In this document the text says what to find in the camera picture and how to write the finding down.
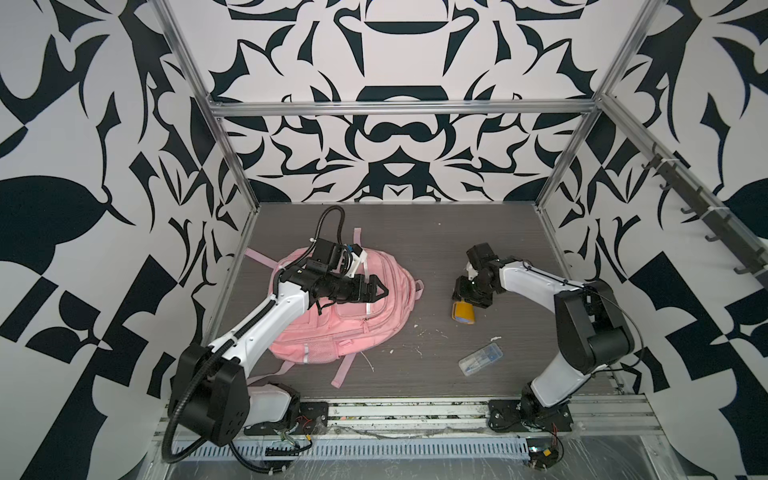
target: wall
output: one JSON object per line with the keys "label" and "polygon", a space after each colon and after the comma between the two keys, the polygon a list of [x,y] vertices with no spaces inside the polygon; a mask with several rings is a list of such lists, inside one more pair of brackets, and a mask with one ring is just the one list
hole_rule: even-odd
{"label": "wall", "polygon": [[[641,6],[170,3],[211,97],[223,103],[589,98]],[[231,118],[227,128],[264,201],[535,200],[576,117]]]}
{"label": "wall", "polygon": [[135,478],[248,206],[143,0],[0,6],[3,478]]}
{"label": "wall", "polygon": [[[671,0],[617,96],[768,237],[768,6]],[[601,117],[547,205],[575,278],[601,278],[641,328],[622,373],[647,394],[692,475],[768,475],[768,292]],[[630,366],[640,353],[628,356]]]}

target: gray wood surface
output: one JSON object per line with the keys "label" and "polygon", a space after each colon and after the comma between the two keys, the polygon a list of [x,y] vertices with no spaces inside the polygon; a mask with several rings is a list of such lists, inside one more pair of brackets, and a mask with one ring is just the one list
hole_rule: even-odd
{"label": "gray wood surface", "polygon": [[[279,260],[308,244],[326,208],[312,204],[264,204],[250,247]],[[406,326],[387,342],[355,358],[341,389],[330,385],[340,360],[297,365],[270,381],[284,383],[304,397],[503,396],[517,395],[541,373],[557,352],[554,316],[513,293],[496,295],[486,310],[475,309],[475,325],[451,319],[451,293],[467,264],[466,250],[488,242],[500,257],[516,255],[552,273],[560,268],[544,230],[529,204],[345,205],[343,240],[362,228],[362,244],[391,253],[425,291]],[[323,237],[336,237],[338,213],[331,213]],[[243,260],[220,331],[236,325],[267,292],[270,270]],[[504,357],[466,377],[458,361],[496,340]],[[254,375],[281,365],[265,353]],[[605,376],[580,393],[612,393]]]}

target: pink backpack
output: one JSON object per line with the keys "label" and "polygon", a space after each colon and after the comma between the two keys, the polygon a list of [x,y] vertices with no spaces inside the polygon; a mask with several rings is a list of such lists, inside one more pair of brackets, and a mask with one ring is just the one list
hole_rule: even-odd
{"label": "pink backpack", "polygon": [[[360,245],[359,228],[355,229],[354,243]],[[300,248],[279,263],[251,249],[246,255],[273,268],[272,276],[281,266],[298,258],[305,249]],[[270,351],[284,360],[275,373],[254,376],[248,384],[273,375],[282,375],[297,363],[329,363],[344,357],[331,385],[339,388],[358,352],[379,345],[406,324],[413,304],[424,290],[421,280],[397,264],[388,253],[366,248],[368,257],[357,273],[377,275],[389,289],[389,295],[375,303],[330,304],[320,299],[322,312],[315,306],[295,319],[270,346]]]}

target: yellow connector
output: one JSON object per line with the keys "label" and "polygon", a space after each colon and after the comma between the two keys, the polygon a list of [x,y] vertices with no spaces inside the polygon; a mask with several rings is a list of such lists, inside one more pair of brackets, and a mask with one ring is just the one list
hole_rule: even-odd
{"label": "yellow connector", "polygon": [[457,322],[466,323],[472,325],[475,323],[475,308],[469,303],[462,301],[455,301],[453,303],[453,311],[451,318]]}

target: black mounting plate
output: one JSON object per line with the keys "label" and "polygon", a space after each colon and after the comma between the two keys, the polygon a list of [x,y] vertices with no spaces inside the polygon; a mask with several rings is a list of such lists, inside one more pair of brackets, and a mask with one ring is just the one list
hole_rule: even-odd
{"label": "black mounting plate", "polygon": [[[488,411],[491,415],[488,417],[488,427],[491,430],[504,429],[506,432],[530,432],[520,423],[519,403],[520,400],[489,401]],[[551,410],[550,415],[540,418],[538,422],[539,425],[544,425],[547,428],[551,428],[551,424],[554,423],[559,432],[570,432],[571,410],[568,409],[568,404],[561,405]]]}
{"label": "black mounting plate", "polygon": [[[304,425],[303,432],[294,432],[296,435],[310,435],[315,426],[320,423],[328,426],[328,403],[326,402],[301,402],[299,404],[299,416],[304,415],[310,422]],[[243,430],[246,435],[275,435],[275,431],[266,423],[257,423]]]}

